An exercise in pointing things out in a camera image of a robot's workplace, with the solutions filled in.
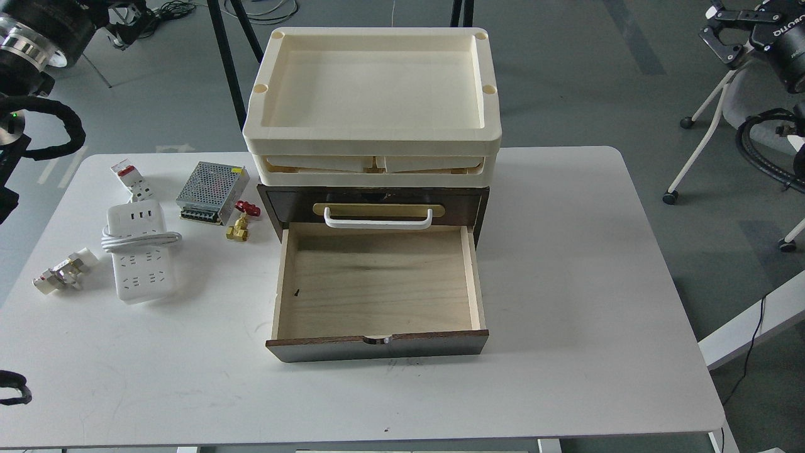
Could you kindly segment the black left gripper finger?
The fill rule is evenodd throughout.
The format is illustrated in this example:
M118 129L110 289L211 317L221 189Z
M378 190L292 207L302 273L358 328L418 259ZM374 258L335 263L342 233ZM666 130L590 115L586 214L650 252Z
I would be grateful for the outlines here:
M1 371L1 388L17 390L18 396L2 398L1 405L27 405L32 400L26 376L11 371Z

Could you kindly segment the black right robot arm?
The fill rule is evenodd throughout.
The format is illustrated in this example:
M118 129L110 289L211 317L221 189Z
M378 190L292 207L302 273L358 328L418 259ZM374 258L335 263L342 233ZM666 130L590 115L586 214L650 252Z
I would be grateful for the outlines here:
M730 9L713 1L699 37L731 69L724 117L748 163L803 192L802 1Z

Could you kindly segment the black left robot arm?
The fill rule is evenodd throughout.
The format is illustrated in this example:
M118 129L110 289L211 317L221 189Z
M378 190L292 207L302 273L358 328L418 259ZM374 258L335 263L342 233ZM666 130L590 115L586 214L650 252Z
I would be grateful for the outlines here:
M23 158L66 157L84 145L80 118L60 101L49 100L54 79L49 66L69 68L96 31L105 29L118 49L138 40L153 13L144 1L3 1L1 6L2 184ZM64 124L64 144L29 149L25 111L55 116Z

